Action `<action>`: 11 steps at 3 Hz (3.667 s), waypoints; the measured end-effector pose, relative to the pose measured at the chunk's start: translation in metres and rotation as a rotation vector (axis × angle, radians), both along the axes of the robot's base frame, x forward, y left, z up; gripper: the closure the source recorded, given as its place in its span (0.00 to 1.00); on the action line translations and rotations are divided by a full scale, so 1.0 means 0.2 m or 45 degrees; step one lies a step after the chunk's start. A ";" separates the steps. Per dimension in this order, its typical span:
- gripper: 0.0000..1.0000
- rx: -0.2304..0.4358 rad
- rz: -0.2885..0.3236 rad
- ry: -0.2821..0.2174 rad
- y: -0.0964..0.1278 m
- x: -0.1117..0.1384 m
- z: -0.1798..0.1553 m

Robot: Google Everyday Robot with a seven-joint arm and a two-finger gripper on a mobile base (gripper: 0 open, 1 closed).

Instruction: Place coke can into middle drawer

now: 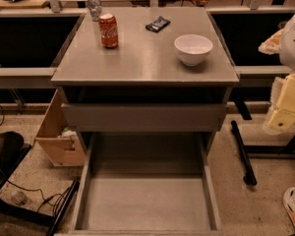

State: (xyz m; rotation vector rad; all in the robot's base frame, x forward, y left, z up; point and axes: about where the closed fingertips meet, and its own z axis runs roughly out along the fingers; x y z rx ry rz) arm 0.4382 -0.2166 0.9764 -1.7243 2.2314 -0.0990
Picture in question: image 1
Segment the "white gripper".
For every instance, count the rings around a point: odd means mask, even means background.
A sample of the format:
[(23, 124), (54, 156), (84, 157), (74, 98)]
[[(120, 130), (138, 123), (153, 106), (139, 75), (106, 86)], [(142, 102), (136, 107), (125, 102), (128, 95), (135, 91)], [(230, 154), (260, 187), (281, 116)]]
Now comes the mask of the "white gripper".
[[(278, 54), (283, 29), (264, 41), (258, 50), (267, 55)], [(276, 77), (271, 87), (270, 108), (265, 116), (263, 130), (269, 135), (279, 135), (295, 123), (295, 73), (285, 78)]]

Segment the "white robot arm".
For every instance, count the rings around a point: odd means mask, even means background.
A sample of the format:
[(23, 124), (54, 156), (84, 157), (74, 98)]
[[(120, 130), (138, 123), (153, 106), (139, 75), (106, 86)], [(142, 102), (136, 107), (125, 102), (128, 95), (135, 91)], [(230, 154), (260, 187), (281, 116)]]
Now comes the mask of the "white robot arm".
[(280, 63), (292, 72), (285, 78), (276, 77), (271, 87), (270, 103), (263, 129), (278, 135), (295, 123), (295, 14), (280, 29), (259, 46), (263, 54), (278, 54)]

